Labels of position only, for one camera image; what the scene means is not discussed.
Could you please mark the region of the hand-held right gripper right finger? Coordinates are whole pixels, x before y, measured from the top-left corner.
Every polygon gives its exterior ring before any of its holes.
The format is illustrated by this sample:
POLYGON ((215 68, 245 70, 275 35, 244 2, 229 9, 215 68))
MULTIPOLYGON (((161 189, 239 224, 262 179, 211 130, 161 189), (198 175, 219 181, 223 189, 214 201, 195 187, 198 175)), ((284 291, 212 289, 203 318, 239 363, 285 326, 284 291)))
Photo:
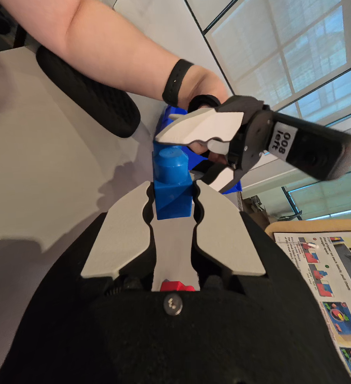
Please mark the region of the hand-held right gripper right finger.
POLYGON ((265 276, 239 209, 203 181, 193 182, 193 201, 191 262, 200 289, 209 280, 227 288, 235 276, 265 276))

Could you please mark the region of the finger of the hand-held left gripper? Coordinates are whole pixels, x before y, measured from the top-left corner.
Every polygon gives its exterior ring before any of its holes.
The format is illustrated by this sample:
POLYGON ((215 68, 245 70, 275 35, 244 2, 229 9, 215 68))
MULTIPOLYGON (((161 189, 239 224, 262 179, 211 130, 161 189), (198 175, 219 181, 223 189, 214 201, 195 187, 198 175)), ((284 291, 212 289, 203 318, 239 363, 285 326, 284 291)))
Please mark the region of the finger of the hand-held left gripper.
POLYGON ((201 180, 217 192, 225 192, 234 180, 234 170, 224 164, 197 164, 190 175, 193 181, 201 180))
POLYGON ((211 139, 229 142, 239 130, 244 112, 217 112, 201 108, 186 115, 171 115, 173 122, 160 131, 155 141, 166 145, 207 143, 211 139))

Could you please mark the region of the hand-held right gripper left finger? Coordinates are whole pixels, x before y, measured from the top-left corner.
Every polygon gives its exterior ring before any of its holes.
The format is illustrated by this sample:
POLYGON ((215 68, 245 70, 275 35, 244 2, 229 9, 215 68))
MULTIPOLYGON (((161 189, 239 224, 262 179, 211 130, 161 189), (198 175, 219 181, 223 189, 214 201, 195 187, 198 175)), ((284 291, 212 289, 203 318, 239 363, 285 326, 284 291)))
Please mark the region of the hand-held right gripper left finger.
POLYGON ((81 271, 83 279, 132 277, 152 290, 157 262, 153 203, 154 185, 145 181, 113 204, 81 271))

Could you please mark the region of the blue plastic bin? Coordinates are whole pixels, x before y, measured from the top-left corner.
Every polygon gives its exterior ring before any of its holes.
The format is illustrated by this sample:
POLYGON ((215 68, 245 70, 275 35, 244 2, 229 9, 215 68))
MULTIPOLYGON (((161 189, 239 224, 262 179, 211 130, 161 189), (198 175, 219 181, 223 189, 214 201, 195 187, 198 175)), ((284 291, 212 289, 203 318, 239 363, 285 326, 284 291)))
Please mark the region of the blue plastic bin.
MULTIPOLYGON (((186 115, 187 111, 182 109, 182 108, 176 108, 172 106, 167 106, 157 123, 155 133, 154 135, 156 136, 159 132, 161 132, 163 129, 165 129, 168 125, 170 125, 173 121, 172 119, 169 118, 170 114, 181 114, 181 115, 186 115)), ((194 169, 198 164, 200 164, 204 160, 208 160, 207 155, 201 156, 193 151, 191 151, 187 146, 176 146, 177 148, 181 149, 187 156, 188 156, 188 170, 194 169)), ((234 187, 226 191, 224 194, 229 194, 229 193, 234 193, 234 192, 241 192, 242 191, 242 186, 241 182, 239 181, 234 187)))

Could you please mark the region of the blue two-stud block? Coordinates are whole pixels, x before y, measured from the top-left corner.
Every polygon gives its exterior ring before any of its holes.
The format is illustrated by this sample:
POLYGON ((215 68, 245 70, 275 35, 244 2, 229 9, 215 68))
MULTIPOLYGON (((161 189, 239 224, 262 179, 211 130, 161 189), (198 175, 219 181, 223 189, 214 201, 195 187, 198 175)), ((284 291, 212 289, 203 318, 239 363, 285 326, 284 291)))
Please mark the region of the blue two-stud block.
POLYGON ((152 163, 157 219, 190 217, 193 181, 187 154, 180 146, 154 144, 152 163))

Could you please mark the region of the person's left forearm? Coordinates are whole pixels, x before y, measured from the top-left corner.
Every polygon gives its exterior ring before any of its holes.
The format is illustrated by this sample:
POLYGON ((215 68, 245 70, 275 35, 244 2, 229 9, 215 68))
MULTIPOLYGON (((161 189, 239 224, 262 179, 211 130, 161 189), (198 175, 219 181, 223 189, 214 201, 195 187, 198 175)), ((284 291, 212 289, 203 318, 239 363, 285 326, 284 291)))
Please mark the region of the person's left forearm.
POLYGON ((102 84, 162 100, 179 58, 95 0, 2 0, 39 43, 102 84))

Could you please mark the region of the person's left hand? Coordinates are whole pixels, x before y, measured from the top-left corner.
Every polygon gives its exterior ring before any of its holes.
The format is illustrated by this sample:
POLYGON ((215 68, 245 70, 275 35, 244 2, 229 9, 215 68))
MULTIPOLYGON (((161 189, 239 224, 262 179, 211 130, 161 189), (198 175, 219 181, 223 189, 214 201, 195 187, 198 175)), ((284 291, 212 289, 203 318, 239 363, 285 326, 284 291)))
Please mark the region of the person's left hand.
POLYGON ((198 95, 212 95, 220 103, 229 98, 226 85, 215 73, 193 65, 183 78, 178 92, 178 107, 187 110, 192 99, 198 95))

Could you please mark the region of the office room window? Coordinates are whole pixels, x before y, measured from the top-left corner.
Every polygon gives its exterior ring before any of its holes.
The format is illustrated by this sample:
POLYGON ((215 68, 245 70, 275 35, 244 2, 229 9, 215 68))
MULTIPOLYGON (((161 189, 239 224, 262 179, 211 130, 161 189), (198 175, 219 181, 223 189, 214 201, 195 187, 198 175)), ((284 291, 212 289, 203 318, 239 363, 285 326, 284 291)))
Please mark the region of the office room window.
POLYGON ((351 219, 351 171, 338 180, 285 190, 303 220, 351 219))

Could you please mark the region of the black wristwatch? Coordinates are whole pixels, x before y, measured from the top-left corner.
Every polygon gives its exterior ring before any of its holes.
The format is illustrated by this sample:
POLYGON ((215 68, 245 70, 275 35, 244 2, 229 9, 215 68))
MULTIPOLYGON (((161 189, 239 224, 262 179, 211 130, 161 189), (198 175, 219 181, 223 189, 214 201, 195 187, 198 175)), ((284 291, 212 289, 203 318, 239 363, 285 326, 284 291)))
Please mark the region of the black wristwatch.
POLYGON ((193 63, 184 59, 178 60, 177 63, 174 65, 165 84, 162 94, 163 100, 169 106, 174 108, 178 107, 178 95, 182 85, 182 81, 185 75, 187 74, 188 70, 193 65, 193 63))

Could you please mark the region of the instruction poster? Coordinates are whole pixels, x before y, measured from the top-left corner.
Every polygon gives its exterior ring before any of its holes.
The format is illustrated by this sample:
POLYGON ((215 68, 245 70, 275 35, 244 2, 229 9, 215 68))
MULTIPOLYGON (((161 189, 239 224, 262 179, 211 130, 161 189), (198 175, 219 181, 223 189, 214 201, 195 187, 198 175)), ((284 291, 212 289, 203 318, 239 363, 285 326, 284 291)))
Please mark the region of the instruction poster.
POLYGON ((310 287, 351 375, 351 232, 274 233, 310 287))

